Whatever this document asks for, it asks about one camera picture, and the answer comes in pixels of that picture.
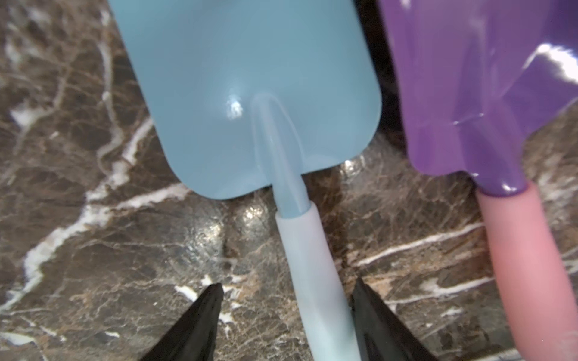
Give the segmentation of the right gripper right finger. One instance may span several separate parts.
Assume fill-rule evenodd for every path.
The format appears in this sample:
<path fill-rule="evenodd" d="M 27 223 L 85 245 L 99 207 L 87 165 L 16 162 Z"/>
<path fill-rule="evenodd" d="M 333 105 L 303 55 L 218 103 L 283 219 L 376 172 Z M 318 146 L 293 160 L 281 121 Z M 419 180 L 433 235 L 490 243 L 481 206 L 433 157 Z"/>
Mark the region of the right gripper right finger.
<path fill-rule="evenodd" d="M 352 292 L 352 317 L 363 361 L 437 361 L 362 278 Z"/>

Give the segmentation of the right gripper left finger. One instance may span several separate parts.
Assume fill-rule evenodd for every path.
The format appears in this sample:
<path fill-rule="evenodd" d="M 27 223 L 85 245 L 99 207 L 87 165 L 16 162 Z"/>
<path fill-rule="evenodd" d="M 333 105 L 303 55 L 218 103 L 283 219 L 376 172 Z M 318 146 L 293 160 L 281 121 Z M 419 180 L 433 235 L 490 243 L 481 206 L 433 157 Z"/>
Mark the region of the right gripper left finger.
<path fill-rule="evenodd" d="M 222 284 L 211 284 L 141 361 L 211 361 L 224 298 Z"/>

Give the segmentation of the teal pointed shovel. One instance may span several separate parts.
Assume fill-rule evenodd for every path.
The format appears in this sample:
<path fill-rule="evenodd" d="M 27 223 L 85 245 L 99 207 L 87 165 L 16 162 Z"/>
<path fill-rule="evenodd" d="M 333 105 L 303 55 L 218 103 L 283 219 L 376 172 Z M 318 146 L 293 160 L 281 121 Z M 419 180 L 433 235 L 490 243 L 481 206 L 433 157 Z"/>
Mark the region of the teal pointed shovel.
<path fill-rule="evenodd" d="M 343 284 L 304 174 L 360 154 L 382 97 L 352 1 L 112 1 L 177 178 L 209 199 L 271 187 L 316 360 L 358 360 Z"/>

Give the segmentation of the purple shovel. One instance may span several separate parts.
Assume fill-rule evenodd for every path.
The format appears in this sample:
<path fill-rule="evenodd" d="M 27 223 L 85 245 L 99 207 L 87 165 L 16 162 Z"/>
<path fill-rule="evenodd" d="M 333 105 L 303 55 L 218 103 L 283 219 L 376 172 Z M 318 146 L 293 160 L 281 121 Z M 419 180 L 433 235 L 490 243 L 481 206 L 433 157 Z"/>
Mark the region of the purple shovel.
<path fill-rule="evenodd" d="M 577 305 L 522 148 L 577 99 L 575 1 L 381 1 L 412 166 L 469 174 L 526 360 L 577 358 Z"/>

